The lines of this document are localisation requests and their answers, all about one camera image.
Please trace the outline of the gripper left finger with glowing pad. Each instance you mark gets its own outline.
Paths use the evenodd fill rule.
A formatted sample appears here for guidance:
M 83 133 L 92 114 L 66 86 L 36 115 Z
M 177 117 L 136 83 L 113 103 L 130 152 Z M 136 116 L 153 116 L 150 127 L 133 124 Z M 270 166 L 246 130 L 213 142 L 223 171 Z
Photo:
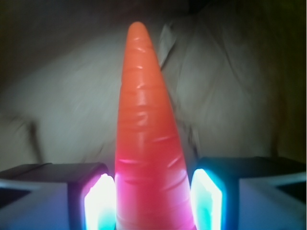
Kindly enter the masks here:
M 115 183 L 103 163 L 24 164 L 0 173 L 3 230 L 113 230 Z

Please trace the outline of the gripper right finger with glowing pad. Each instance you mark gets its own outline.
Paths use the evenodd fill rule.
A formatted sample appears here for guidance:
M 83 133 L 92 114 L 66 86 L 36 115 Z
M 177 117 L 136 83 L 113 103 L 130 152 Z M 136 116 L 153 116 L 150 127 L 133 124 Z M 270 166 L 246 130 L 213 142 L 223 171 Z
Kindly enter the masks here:
M 307 167 L 284 157 L 204 157 L 191 200 L 199 230 L 304 230 Z

